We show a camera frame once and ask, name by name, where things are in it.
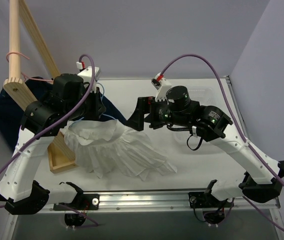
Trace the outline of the white pleated skirt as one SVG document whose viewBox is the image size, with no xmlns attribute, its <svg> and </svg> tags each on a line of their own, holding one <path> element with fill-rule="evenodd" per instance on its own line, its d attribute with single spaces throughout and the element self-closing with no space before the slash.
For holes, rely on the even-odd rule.
<svg viewBox="0 0 284 240">
<path fill-rule="evenodd" d="M 75 154 L 75 163 L 100 179 L 114 168 L 142 181 L 151 170 L 161 175 L 177 172 L 177 167 L 144 132 L 127 127 L 119 120 L 69 121 L 60 131 L 65 144 Z"/>
</svg>

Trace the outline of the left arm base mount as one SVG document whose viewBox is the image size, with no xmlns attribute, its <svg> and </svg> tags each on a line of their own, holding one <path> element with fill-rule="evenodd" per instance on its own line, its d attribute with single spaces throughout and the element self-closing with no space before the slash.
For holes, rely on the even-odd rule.
<svg viewBox="0 0 284 240">
<path fill-rule="evenodd" d="M 54 211 L 70 211 L 65 213 L 63 221 L 67 228 L 84 229 L 98 227 L 97 221 L 89 217 L 89 211 L 97 211 L 100 204 L 98 193 L 83 193 L 72 203 L 58 203 L 53 205 Z"/>
</svg>

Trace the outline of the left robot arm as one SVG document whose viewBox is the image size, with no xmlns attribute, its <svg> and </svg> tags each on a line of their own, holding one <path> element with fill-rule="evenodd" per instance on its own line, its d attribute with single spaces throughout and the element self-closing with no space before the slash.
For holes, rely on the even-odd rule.
<svg viewBox="0 0 284 240">
<path fill-rule="evenodd" d="M 12 215 L 33 215 L 49 204 L 77 210 L 84 191 L 72 182 L 45 189 L 35 175 L 48 146 L 68 121 L 97 120 L 106 110 L 96 87 L 96 73 L 64 73 L 57 76 L 51 90 L 30 103 L 21 119 L 14 154 L 0 181 L 0 202 Z"/>
</svg>

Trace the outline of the light blue wire hanger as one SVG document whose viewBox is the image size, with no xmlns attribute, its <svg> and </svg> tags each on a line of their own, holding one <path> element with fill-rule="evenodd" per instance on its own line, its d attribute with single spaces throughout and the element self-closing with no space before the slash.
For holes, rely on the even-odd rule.
<svg viewBox="0 0 284 240">
<path fill-rule="evenodd" d="M 119 120 L 126 121 L 124 116 L 120 113 L 120 111 L 113 105 L 113 103 L 105 96 L 105 87 L 101 83 L 96 83 L 96 87 L 99 87 L 101 100 L 104 106 L 106 107 L 105 113 L 103 113 L 98 121 L 105 122 L 109 120 Z"/>
</svg>

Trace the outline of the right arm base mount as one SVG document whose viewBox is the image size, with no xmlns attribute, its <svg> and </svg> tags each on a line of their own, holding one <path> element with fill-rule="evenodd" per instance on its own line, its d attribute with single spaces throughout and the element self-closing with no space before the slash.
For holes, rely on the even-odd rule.
<svg viewBox="0 0 284 240">
<path fill-rule="evenodd" d="M 219 201 L 201 191 L 189 192 L 188 198 L 196 220 L 216 228 L 229 216 L 235 201 L 234 198 Z"/>
</svg>

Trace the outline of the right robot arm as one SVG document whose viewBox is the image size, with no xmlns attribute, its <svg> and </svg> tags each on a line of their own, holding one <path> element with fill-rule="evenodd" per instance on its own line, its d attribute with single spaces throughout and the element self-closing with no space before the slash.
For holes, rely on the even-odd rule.
<svg viewBox="0 0 284 240">
<path fill-rule="evenodd" d="M 170 88 L 163 101 L 154 96 L 139 97 L 127 126 L 143 131 L 145 123 L 154 130 L 166 126 L 173 132 L 188 131 L 190 136 L 199 137 L 201 143 L 220 148 L 245 169 L 238 179 L 212 180 L 204 192 L 207 205 L 214 207 L 236 197 L 266 203 L 280 195 L 284 160 L 263 158 L 248 140 L 240 138 L 235 122 L 226 113 L 216 106 L 191 100 L 185 86 Z"/>
</svg>

